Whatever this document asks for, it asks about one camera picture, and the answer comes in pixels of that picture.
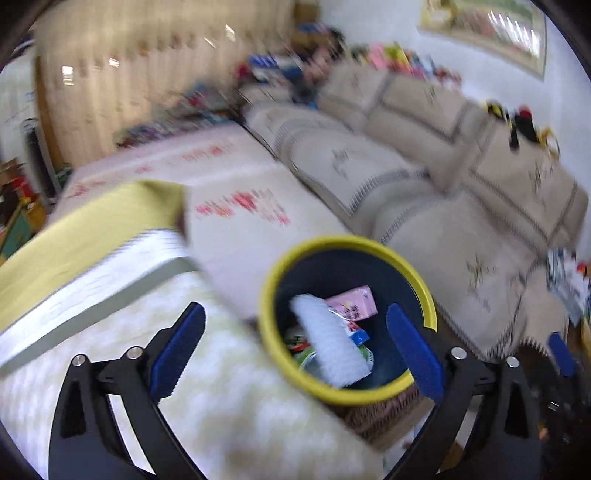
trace sofa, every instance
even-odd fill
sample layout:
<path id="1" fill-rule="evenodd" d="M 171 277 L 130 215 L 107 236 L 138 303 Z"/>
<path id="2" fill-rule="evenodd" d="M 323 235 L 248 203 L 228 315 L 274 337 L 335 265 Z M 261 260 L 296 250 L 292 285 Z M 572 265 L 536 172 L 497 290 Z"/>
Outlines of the sofa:
<path id="1" fill-rule="evenodd" d="M 246 126 L 357 235 L 401 254 L 480 359 L 566 338 L 545 256 L 573 248 L 587 193 L 537 144 L 460 92 L 338 64 L 318 111 L 248 87 Z"/>

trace painting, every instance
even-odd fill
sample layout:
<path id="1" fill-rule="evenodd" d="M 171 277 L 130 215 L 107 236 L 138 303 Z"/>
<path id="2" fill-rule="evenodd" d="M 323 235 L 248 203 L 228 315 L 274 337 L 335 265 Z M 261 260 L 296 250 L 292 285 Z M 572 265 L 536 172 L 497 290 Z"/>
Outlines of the painting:
<path id="1" fill-rule="evenodd" d="M 527 0 L 423 0 L 419 27 L 487 49 L 544 77 L 545 15 Z"/>

